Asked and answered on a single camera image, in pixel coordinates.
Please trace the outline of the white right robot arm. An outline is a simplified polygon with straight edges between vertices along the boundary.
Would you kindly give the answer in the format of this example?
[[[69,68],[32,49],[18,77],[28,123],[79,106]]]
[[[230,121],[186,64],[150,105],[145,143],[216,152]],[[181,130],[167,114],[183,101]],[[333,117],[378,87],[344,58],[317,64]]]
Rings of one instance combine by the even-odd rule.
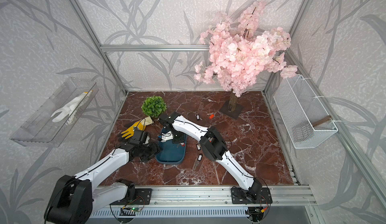
[[[162,114],[158,121],[165,130],[171,132],[173,137],[179,133],[186,134],[197,140],[204,155],[211,161],[215,161],[223,166],[237,181],[239,187],[245,195],[256,199],[262,190],[261,182],[249,174],[232,156],[227,148],[227,144],[220,132],[214,127],[204,127],[198,125],[177,112],[171,115]]]

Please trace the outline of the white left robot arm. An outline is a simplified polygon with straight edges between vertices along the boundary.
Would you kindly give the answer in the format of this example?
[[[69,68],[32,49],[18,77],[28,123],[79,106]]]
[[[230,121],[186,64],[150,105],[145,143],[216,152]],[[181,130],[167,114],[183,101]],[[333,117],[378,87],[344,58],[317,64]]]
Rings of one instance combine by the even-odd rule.
[[[160,151],[147,132],[135,130],[133,137],[102,160],[74,176],[62,176],[55,185],[44,220],[54,224],[84,224],[93,213],[116,201],[136,201],[139,195],[132,181],[120,179],[108,187],[98,186],[133,159],[147,162]]]

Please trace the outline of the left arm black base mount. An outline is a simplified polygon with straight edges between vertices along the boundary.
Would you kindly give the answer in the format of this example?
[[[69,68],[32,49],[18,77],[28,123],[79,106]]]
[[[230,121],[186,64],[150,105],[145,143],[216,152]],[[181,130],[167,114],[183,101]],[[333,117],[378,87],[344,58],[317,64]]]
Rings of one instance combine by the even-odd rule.
[[[132,181],[127,181],[119,179],[116,183],[124,184],[128,189],[123,199],[118,200],[113,205],[149,205],[152,195],[151,188],[137,188],[135,183]]]

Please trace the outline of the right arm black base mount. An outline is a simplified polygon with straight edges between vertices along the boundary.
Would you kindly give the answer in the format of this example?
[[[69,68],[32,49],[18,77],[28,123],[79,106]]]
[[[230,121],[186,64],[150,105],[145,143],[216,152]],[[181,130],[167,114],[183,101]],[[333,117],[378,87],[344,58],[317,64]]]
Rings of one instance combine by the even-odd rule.
[[[231,188],[231,198],[233,204],[272,204],[270,189],[267,187],[263,187],[257,193],[233,186]]]

